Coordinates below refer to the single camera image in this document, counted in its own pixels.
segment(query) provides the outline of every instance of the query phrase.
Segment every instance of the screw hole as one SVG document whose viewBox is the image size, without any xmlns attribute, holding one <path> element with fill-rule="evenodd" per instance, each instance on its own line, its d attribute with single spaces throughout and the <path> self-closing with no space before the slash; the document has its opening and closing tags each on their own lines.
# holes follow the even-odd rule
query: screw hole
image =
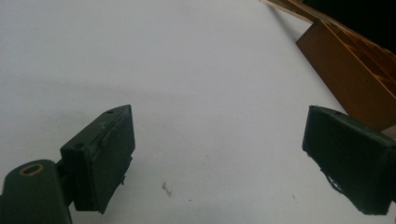
<svg viewBox="0 0 396 224">
<path fill-rule="evenodd" d="M 82 148 L 82 147 L 84 147 L 84 144 L 83 144 L 83 143 L 75 144 L 75 148 Z"/>
<path fill-rule="evenodd" d="M 20 170 L 20 175 L 22 176 L 32 176 L 32 175 L 36 175 L 38 173 L 40 173 L 41 171 L 44 170 L 44 166 L 42 164 L 32 164 L 32 165 L 28 165 L 23 167 Z"/>
</svg>

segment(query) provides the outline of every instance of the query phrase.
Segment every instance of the small debris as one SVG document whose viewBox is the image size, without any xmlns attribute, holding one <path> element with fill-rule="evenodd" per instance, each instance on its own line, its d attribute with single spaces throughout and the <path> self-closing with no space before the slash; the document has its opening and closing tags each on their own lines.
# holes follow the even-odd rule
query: small debris
<svg viewBox="0 0 396 224">
<path fill-rule="evenodd" d="M 165 191 L 165 193 L 166 193 L 166 195 L 168 195 L 168 197 L 171 197 L 172 190 L 169 189 L 169 187 L 166 186 L 166 182 L 163 182 L 163 191 Z"/>
</svg>

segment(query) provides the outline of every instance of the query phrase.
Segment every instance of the white table surface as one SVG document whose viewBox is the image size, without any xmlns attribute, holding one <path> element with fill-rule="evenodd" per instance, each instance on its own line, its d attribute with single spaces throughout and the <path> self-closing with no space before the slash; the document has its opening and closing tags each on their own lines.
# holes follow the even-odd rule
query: white table surface
<svg viewBox="0 0 396 224">
<path fill-rule="evenodd" d="M 255 0 L 0 1 L 0 179 L 130 104 L 125 185 L 76 224 L 394 223 L 302 150 L 309 105 L 343 111 L 294 43 L 308 27 Z"/>
</svg>

